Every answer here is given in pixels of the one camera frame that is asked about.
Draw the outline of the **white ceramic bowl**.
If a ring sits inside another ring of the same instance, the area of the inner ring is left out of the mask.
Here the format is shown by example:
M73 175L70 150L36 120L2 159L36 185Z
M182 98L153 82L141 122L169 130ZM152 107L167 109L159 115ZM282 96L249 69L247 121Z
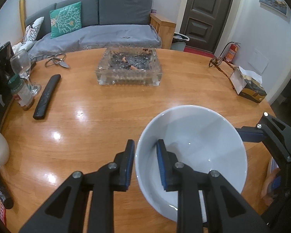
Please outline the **white ceramic bowl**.
M143 130L135 153L135 171L146 201L162 216L176 221L178 194L163 188L156 142L163 139L167 151L193 170L217 170L238 191L247 178L247 154L232 124L217 112L195 105L169 108Z

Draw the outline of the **tissue box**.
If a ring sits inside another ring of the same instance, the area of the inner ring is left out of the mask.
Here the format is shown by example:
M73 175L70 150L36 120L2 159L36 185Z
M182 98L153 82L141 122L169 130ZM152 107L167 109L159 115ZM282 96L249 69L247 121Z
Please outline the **tissue box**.
M267 93L262 86L262 76L251 70L245 70L240 66L233 68L229 77L236 93L255 103L265 99Z

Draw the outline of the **tortoiseshell eyeglasses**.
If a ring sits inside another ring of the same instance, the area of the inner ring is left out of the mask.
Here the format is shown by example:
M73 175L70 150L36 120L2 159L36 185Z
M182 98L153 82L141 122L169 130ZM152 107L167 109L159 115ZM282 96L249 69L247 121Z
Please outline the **tortoiseshell eyeglasses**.
M228 75L222 68L221 68L221 64L224 63L226 64L231 70L231 74ZM236 88L234 87L234 84L231 81L231 75L233 74L233 72L235 71L235 67L230 64L229 62L227 62L225 60L225 58L222 57L212 57L212 59L210 59L209 63L208 63L208 67L215 67L219 72L221 72L223 75L225 75L225 77L229 80L232 88L234 91L236 91Z

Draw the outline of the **red fire extinguisher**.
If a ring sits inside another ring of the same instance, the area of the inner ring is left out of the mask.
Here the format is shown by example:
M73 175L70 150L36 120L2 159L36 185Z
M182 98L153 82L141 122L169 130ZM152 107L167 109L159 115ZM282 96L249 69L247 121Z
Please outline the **red fire extinguisher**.
M223 48L223 51L220 54L220 57L225 61L232 63L238 49L240 48L241 43L239 42L228 42Z

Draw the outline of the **black remote control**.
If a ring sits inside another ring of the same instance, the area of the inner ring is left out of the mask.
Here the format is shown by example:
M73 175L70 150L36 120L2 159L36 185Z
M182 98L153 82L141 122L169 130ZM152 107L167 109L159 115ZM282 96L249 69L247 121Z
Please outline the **black remote control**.
M55 74L49 79L35 108L35 112L33 114L33 118L35 120L41 120L45 118L50 100L60 79L61 79L60 74Z

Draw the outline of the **grey trash bin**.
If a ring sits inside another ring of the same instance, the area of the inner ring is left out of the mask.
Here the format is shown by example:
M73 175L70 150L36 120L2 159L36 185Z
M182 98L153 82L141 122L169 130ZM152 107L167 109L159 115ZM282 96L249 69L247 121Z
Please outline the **grey trash bin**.
M190 38L181 33L174 33L170 49L183 52Z

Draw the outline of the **spice jar green lid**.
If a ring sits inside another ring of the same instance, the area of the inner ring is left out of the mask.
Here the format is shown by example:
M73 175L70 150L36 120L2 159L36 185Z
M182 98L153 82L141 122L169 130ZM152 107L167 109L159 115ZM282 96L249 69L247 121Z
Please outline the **spice jar green lid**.
M8 81L8 87L10 88L13 99L20 105L23 110L28 110L32 107L35 99L24 82L18 74L14 74Z

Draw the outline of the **glass ashtray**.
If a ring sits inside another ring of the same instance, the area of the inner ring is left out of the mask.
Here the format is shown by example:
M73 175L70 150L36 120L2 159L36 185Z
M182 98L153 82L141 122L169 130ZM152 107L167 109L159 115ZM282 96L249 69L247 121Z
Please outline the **glass ashtray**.
M155 48L108 47L95 74L99 85L159 86L162 68Z

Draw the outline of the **dark brown door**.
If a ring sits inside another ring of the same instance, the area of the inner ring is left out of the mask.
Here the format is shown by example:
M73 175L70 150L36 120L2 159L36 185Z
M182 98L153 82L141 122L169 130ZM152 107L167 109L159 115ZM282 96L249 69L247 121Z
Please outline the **dark brown door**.
M214 53L225 27L233 0L187 0L180 33L187 45Z

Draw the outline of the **wine glass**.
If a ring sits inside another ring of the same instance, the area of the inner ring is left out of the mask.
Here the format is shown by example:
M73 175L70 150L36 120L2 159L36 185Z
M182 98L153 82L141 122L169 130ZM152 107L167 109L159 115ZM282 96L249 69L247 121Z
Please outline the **wine glass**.
M30 79L31 60L26 50L20 50L10 59L11 68L15 74L25 79L33 96L41 91L40 84L33 84Z

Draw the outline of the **grey sofa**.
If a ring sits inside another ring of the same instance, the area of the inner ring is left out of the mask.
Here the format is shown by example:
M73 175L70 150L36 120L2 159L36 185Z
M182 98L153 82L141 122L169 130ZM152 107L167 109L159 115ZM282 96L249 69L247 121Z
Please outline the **grey sofa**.
M82 28L56 38L50 38L50 11L81 2ZM161 48L161 38L150 24L152 0L65 0L53 3L25 20L31 25L44 17L35 41L15 44L13 52L26 50L32 61L55 54L129 46Z

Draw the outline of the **teal patterned cushion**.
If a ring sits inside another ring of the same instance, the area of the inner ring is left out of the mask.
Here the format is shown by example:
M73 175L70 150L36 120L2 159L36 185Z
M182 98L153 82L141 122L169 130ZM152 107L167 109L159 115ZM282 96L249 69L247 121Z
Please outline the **teal patterned cushion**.
M82 28L81 4L81 2L77 2L50 11L50 38L56 38Z

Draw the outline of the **white patterned cushion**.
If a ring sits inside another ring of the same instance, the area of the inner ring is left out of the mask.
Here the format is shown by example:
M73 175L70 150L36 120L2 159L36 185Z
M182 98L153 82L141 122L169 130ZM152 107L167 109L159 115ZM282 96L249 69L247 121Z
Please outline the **white patterned cushion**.
M23 42L36 40L43 21L44 17L37 18L31 25L26 27Z

